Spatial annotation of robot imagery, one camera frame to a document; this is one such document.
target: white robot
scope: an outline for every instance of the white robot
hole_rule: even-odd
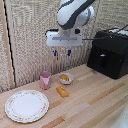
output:
[[[57,13],[60,29],[48,30],[48,46],[79,46],[82,43],[81,30],[92,21],[94,9],[90,6],[95,0],[61,0]]]

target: white plate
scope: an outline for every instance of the white plate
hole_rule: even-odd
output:
[[[5,104],[5,112],[14,121],[28,123],[40,119],[49,107],[47,97],[35,90],[13,94]]]

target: black appliance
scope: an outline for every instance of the black appliance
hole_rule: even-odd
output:
[[[112,79],[118,79],[128,73],[128,31],[116,33],[111,30],[96,33],[95,38],[109,37],[93,40],[87,66]]]

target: wood grain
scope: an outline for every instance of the wood grain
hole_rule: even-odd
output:
[[[128,75],[113,80],[86,65],[65,72],[74,75],[70,85],[62,85],[58,74],[51,78],[51,87],[43,90],[39,81],[10,90],[0,95],[0,128],[110,128],[128,102]],[[59,86],[69,92],[62,98],[56,91]],[[7,99],[21,90],[36,90],[49,100],[49,110],[33,123],[17,123],[4,112]]]

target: small yellow bowl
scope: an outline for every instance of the small yellow bowl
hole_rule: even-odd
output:
[[[62,75],[62,74],[67,75],[68,78],[69,78],[69,81],[62,80],[62,79],[61,79],[61,75]],[[71,82],[73,81],[73,79],[74,79],[74,76],[71,75],[71,74],[69,74],[69,73],[60,73],[60,74],[59,74],[59,80],[60,80],[60,83],[62,83],[62,84],[71,84]]]

